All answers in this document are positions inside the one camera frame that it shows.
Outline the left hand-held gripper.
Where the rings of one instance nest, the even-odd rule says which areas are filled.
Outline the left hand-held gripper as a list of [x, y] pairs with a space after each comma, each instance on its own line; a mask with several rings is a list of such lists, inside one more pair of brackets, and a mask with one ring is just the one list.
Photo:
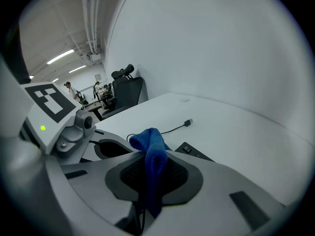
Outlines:
[[134, 152], [120, 136], [96, 130], [92, 114], [55, 83], [22, 88], [33, 102], [26, 124], [44, 154], [98, 161]]

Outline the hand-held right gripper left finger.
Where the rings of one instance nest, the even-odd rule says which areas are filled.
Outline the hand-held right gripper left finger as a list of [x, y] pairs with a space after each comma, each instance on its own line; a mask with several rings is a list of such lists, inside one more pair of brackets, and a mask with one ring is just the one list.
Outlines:
[[116, 227], [140, 227], [142, 212], [138, 193], [121, 180], [121, 172], [144, 160], [144, 152], [133, 152], [104, 160], [62, 165], [75, 194], [96, 215]]

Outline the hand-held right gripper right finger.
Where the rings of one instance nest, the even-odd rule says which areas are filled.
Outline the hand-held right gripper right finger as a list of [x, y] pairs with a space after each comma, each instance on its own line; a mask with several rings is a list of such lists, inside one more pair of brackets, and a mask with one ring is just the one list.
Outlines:
[[188, 203], [165, 206], [147, 228], [149, 236], [244, 236], [251, 229], [230, 198], [245, 192], [269, 218], [284, 206], [267, 191], [236, 170], [208, 160], [175, 153], [175, 157], [197, 167], [203, 175], [200, 191]]

